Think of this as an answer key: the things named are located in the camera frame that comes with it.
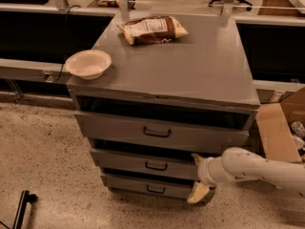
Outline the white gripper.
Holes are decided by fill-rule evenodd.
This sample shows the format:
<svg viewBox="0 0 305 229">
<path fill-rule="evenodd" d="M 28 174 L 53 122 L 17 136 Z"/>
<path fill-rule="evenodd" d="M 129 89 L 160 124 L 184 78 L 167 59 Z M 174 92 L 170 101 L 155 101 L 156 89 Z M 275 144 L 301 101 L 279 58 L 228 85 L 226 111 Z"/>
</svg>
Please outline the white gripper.
<svg viewBox="0 0 305 229">
<path fill-rule="evenodd" d="M 197 165 L 197 175 L 201 182 L 193 184 L 192 192 L 187 201 L 196 204 L 210 192 L 210 187 L 214 188 L 218 183 L 229 180 L 229 175 L 222 166 L 220 157 L 202 157 L 192 153 L 194 163 Z"/>
</svg>

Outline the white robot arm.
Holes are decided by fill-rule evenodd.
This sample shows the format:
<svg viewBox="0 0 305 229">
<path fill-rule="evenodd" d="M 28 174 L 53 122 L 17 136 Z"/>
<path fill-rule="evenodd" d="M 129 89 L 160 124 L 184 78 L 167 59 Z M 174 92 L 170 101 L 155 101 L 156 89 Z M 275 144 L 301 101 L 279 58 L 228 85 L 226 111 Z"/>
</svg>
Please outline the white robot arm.
<svg viewBox="0 0 305 229">
<path fill-rule="evenodd" d="M 218 183 L 263 180 L 273 186 L 305 197 L 305 165 L 264 158 L 242 148 L 227 149 L 218 157 L 192 153 L 199 181 L 187 201 L 196 204 Z"/>
</svg>

